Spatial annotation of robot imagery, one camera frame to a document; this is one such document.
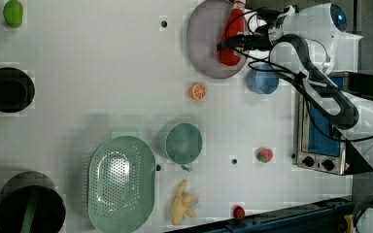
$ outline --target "black bowl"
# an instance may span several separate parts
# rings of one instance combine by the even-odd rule
[[[16,68],[0,69],[0,111],[19,112],[32,103],[35,86],[24,72]]]

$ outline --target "green oval basket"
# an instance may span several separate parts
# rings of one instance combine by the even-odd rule
[[[155,158],[141,139],[121,136],[102,145],[89,166],[88,211],[103,233],[133,232],[153,211]]]

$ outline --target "blue bowl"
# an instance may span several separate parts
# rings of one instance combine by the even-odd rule
[[[264,63],[258,67],[261,70],[272,70],[271,66]],[[247,76],[247,87],[250,91],[258,94],[271,94],[277,87],[281,74],[277,72],[262,72],[251,70]]]

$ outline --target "orange slice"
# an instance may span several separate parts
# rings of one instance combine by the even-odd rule
[[[189,88],[189,96],[193,100],[200,100],[204,98],[206,93],[207,93],[207,87],[205,87],[205,85],[202,83],[194,83]]]

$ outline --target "green lime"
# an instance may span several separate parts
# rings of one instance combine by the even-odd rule
[[[18,0],[10,0],[4,7],[4,18],[8,26],[18,28],[22,25],[23,7]]]

